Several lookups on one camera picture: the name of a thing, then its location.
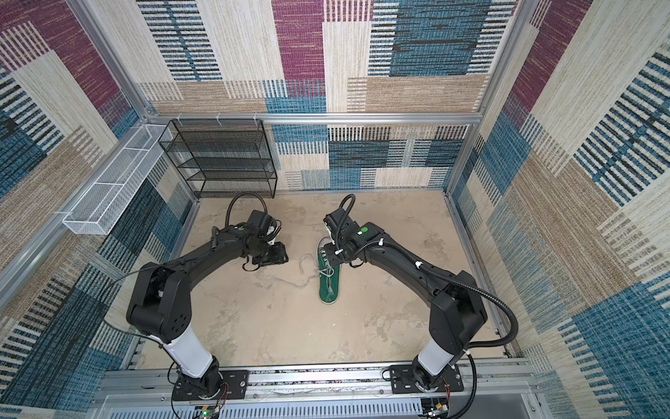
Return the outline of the green canvas sneaker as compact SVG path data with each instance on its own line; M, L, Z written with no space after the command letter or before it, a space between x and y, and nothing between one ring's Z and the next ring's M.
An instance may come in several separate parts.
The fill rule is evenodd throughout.
M322 237L317 249L319 298L326 305L331 305L337 300L340 290L340 266L332 266L326 257L325 245L331 242L329 237Z

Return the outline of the white shoelace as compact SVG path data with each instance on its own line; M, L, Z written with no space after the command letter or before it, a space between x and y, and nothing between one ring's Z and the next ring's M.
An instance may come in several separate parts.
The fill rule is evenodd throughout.
M306 262L310 262L312 264L312 269L310 271L304 267ZM276 281L281 284L288 285L292 288L302 290L307 288L307 286L313 282L320 281L322 278L330 280L335 274L335 270L333 267L331 267L331 265L321 267L319 264L319 255L314 256L310 253L305 253L298 261L298 272L300 277L304 280L301 284L277 276L270 276L268 277L268 280Z

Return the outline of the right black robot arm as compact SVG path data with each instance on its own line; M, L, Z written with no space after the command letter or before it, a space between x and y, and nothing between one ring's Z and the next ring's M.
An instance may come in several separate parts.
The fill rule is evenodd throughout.
M325 219L333 240L326 246L331 265L355 259L380 268L418 295L429 307L430 341L413 360L418 389L432 392L488 320L476 281L469 273L443 270L398 244L385 231L347 219L342 227L331 216Z

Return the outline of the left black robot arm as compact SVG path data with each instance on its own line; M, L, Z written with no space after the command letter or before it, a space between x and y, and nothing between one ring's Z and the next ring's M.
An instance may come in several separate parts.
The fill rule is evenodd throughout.
M260 267L282 265L288 255L277 241L281 222L266 211L252 211L248 220L212 228L209 242L187 255L141 268L126 319L142 335L158 342L178 366L178 383L201 398L214 396L223 385L219 362L198 340L192 326L191 292L223 265L243 258Z

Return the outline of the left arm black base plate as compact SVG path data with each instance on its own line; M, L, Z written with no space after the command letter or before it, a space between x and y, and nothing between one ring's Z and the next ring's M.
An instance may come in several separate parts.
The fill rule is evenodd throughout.
M219 370L202 378L179 374L172 391L174 402L242 400L246 394L248 370Z

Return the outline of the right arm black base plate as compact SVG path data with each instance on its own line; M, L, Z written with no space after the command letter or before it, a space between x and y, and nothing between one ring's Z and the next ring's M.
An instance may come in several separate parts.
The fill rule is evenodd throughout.
M431 375L420 364L395 364L383 370L382 378L391 383L394 394L464 391L457 366L446 366L438 375Z

